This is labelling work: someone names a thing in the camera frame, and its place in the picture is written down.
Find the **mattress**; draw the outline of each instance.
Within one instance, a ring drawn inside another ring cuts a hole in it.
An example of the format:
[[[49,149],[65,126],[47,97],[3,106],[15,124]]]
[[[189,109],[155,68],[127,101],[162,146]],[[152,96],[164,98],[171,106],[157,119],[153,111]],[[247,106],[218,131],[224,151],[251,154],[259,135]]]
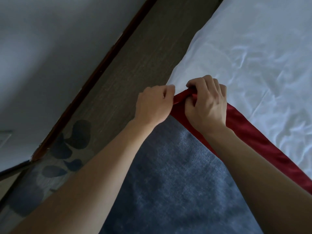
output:
[[[167,84],[206,74],[228,103],[312,178],[312,0],[224,0]]]

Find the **red satin ribbon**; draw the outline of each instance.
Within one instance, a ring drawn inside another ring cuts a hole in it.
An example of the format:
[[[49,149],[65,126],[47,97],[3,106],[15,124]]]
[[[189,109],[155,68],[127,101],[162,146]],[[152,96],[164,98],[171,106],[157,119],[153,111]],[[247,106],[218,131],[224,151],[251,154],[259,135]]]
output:
[[[174,96],[174,106],[170,112],[190,133],[192,133],[203,145],[216,155],[205,138],[195,130],[184,113],[185,99],[192,96],[197,99],[196,88],[189,88]],[[295,183],[312,194],[311,179],[291,161],[282,151],[272,144],[256,127],[254,127],[235,107],[228,104],[226,126],[282,173]]]

